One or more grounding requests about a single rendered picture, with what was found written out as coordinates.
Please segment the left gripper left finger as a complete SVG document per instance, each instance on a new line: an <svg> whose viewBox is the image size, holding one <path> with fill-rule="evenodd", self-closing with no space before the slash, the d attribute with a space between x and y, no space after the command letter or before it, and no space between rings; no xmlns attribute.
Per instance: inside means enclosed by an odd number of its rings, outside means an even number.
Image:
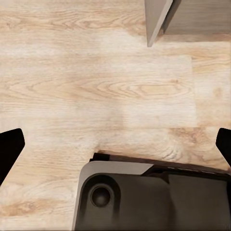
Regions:
<svg viewBox="0 0 231 231"><path fill-rule="evenodd" d="M25 147L20 128L0 133L0 186Z"/></svg>

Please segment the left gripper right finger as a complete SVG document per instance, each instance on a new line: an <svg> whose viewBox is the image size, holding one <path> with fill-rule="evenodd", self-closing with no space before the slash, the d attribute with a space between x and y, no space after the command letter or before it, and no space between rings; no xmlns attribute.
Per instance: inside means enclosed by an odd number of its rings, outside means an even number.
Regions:
<svg viewBox="0 0 231 231"><path fill-rule="evenodd" d="M231 166L231 130L220 128L218 131L216 146Z"/></svg>

